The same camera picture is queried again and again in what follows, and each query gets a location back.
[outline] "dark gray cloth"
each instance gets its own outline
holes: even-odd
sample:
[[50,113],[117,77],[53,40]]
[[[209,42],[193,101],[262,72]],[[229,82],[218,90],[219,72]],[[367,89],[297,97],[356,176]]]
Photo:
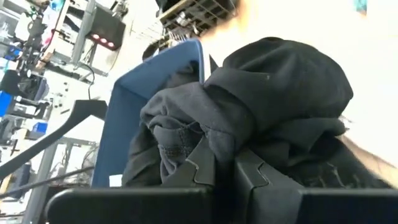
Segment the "dark gray cloth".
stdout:
[[227,57],[204,85],[166,88],[143,107],[123,184],[160,184],[201,138],[207,138],[221,172],[228,173],[246,144],[269,149],[282,140],[293,146],[263,151],[273,166],[313,161],[322,156],[322,150],[312,154],[321,136],[344,133],[338,117],[352,97],[341,67],[317,49],[261,39]]

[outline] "wire shelf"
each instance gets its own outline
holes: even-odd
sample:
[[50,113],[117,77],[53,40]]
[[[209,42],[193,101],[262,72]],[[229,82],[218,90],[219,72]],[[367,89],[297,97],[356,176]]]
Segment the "wire shelf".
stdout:
[[144,29],[131,32],[137,39],[159,47],[199,37],[230,17],[236,16],[236,0],[181,0]]

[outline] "black cable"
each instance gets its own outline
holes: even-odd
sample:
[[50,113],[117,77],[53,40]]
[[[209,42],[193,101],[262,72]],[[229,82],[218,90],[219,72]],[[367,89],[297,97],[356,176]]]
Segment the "black cable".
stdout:
[[88,99],[91,100],[90,88],[91,88],[91,86],[94,85],[94,81],[95,81],[95,72],[94,72],[94,70],[93,70],[90,66],[88,66],[88,65],[86,65],[86,64],[82,64],[82,65],[84,65],[86,68],[88,68],[88,69],[90,70],[91,74],[93,74],[93,81],[88,85]]
[[49,184],[49,183],[51,183],[53,181],[56,181],[56,180],[63,180],[65,178],[67,178],[67,177],[70,177],[70,176],[73,176],[73,175],[76,175],[76,174],[81,174],[81,173],[87,172],[87,171],[92,170],[92,169],[94,169],[94,166],[86,167],[86,168],[83,168],[83,169],[80,169],[80,170],[75,170],[73,172],[69,172],[67,174],[63,174],[63,175],[60,175],[58,177],[49,178],[47,180],[43,180],[43,181],[36,182],[36,183],[33,183],[33,184],[26,184],[26,185],[23,185],[22,187],[18,187],[15,190],[10,190],[9,192],[0,194],[0,199],[9,197],[9,196],[14,195],[14,194],[17,194],[20,191],[27,191],[27,190],[30,190],[30,189],[33,189],[33,188],[36,188],[36,187],[40,187],[40,186],[45,185],[45,184]]

